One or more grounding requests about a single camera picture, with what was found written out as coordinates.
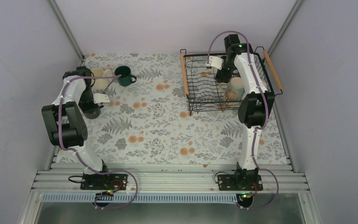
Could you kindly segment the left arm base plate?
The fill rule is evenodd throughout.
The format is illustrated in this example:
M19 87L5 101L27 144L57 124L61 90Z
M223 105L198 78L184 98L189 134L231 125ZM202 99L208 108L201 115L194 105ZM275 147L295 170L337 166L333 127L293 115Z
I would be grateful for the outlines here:
M127 174L83 175L81 190L126 190Z

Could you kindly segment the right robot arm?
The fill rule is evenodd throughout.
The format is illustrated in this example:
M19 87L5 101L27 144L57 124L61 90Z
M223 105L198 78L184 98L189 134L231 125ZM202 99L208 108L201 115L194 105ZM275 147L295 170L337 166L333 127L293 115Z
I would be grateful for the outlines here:
M227 84L224 100L241 101L238 119L243 125L242 150L238 168L256 171L261 131L268 123L275 100L273 90L264 84L256 67L256 56L248 40L241 42L237 31L225 31L225 56L213 60L215 80Z

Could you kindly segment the dark grey mug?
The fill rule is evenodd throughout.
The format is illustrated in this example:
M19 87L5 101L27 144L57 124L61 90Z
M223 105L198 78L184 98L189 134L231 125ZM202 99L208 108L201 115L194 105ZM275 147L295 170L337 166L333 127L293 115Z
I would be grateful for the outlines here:
M89 108L84 110L83 114L88 119L96 119L101 114L101 108L99 106Z

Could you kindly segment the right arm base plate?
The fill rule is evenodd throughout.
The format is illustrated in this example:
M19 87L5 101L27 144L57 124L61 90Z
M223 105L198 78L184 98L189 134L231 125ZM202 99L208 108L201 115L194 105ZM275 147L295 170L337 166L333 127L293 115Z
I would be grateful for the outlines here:
M263 191L262 179L256 170L234 174L219 173L215 180L219 191Z

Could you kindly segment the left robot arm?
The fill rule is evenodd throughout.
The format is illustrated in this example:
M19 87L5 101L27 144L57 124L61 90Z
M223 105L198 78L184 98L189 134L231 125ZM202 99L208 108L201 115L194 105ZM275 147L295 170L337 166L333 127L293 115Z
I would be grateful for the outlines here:
M85 118L96 119L100 106L92 92L92 72L85 66L64 73L63 86L53 103L43 106L41 114L52 145L74 155L84 166L84 174L93 175L92 182L105 189L111 183L103 160L89 145Z

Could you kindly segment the floral pastel mug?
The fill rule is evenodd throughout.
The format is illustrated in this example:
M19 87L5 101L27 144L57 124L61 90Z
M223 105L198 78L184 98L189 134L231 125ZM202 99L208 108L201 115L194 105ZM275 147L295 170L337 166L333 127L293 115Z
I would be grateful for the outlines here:
M226 101L240 100L244 93L244 85L240 77L232 78L225 90L224 98Z

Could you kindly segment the dark green mug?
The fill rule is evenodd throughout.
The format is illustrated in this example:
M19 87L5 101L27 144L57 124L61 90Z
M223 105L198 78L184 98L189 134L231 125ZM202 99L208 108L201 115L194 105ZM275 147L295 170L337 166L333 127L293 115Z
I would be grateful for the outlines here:
M114 74L119 76L117 79L121 86L129 86L137 81L137 77L131 73L128 66L119 66L115 69Z

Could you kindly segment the cream ribbed mug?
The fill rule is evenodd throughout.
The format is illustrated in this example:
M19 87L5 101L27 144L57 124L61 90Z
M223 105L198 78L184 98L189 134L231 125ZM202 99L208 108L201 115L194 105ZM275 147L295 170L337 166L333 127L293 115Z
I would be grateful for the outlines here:
M102 69L102 68L92 68L92 73L94 74L94 77L111 77L113 75L113 72L111 69ZM92 87L95 91L104 91L108 84L110 83L111 79L107 78L98 78L95 79L94 85Z

